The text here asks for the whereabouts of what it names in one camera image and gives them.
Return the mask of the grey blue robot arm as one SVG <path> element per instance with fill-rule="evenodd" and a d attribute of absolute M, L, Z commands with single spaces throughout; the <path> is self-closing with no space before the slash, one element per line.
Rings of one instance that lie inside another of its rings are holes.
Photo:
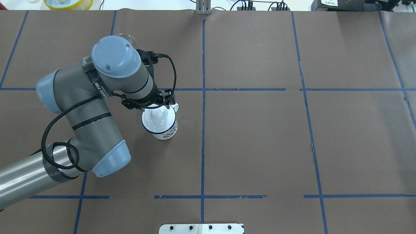
<path fill-rule="evenodd" d="M 160 58 L 174 65 L 169 55 L 135 48 L 127 35 L 111 35 L 79 63 L 40 79 L 37 96 L 57 117 L 39 150 L 1 169 L 1 210 L 83 173 L 104 177 L 126 166 L 129 148 L 105 100 L 119 97 L 130 110 L 172 106 L 177 74 L 173 87 L 161 92 L 153 68 Z"/>

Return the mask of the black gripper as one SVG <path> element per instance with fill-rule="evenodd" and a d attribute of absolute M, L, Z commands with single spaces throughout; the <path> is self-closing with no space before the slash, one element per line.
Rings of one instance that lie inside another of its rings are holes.
<path fill-rule="evenodd" d="M 130 98 L 123 94 L 121 104 L 129 110 L 138 109 L 144 111 L 145 109 L 155 109 L 156 107 L 165 107 L 169 110 L 174 105 L 174 89 L 160 91 L 158 88 L 154 88 L 146 97 L 141 99 Z"/>

